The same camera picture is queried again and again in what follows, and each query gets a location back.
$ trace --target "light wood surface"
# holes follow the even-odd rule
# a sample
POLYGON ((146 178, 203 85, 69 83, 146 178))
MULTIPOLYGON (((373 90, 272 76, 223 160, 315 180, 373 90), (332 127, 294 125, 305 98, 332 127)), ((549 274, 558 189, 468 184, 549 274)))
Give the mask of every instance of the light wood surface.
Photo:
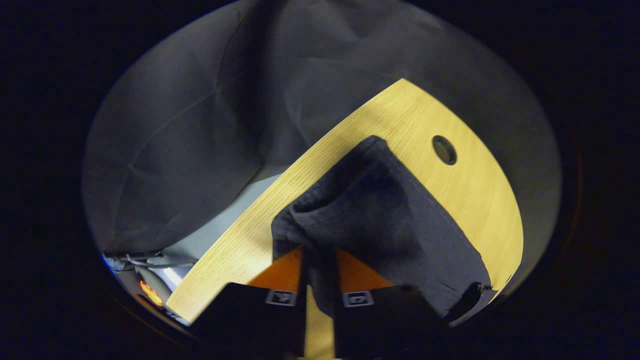
MULTIPOLYGON (((246 284, 267 268, 275 215, 370 135, 385 139, 458 223, 482 255, 493 289, 499 293, 522 258, 522 222, 513 191, 473 131, 434 97, 401 79, 367 101, 291 165, 198 261, 167 306, 193 322, 226 283, 246 284), (435 135, 453 144, 458 155, 454 165, 437 157, 432 145, 435 135)), ((311 326, 307 331, 314 333, 307 336, 307 357, 330 359, 333 349, 325 347, 333 346, 331 319, 314 306, 307 316, 311 326)))

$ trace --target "white surface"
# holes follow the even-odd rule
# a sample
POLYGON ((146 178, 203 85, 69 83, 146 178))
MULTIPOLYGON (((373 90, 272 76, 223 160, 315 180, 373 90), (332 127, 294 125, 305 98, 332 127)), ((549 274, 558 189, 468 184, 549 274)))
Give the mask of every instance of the white surface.
POLYGON ((186 238, 164 249, 167 254, 187 255, 200 259, 216 240, 236 221, 244 211, 267 190, 280 174, 247 185, 229 207, 224 209, 186 238))

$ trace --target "dark fabric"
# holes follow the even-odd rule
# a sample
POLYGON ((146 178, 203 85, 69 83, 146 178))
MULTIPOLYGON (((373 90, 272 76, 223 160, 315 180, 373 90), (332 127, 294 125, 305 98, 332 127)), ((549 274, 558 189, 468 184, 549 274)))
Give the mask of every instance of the dark fabric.
POLYGON ((327 257, 347 250, 394 284, 410 283, 445 316, 472 284, 490 287, 480 253, 447 211, 370 136, 273 219, 273 258, 312 249, 309 277, 318 308, 332 315, 327 257))
POLYGON ((457 114, 504 170, 522 214, 519 282, 559 209, 544 111, 482 43, 393 0, 240 0, 144 54, 105 98, 87 141, 83 195, 100 249, 175 243, 400 78, 457 114))

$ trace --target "dark background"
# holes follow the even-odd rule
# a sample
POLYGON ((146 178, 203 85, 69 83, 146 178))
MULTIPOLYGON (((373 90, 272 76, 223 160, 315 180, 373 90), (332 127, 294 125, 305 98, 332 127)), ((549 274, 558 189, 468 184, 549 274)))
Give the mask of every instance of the dark background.
MULTIPOLYGON (((67 1, 4 12, 10 178, 3 238, 6 258, 17 260, 7 276, 6 351, 15 347, 18 358, 193 355, 163 336, 185 340, 127 297, 100 263, 81 207, 80 166, 113 83, 147 49, 221 4, 67 1)), ((630 356, 638 315, 638 281, 627 263, 638 237, 626 221, 637 218, 636 9, 604 1, 418 5, 485 43, 531 85, 559 134, 567 173, 550 250, 499 310, 461 330, 467 341, 458 350, 630 356)))

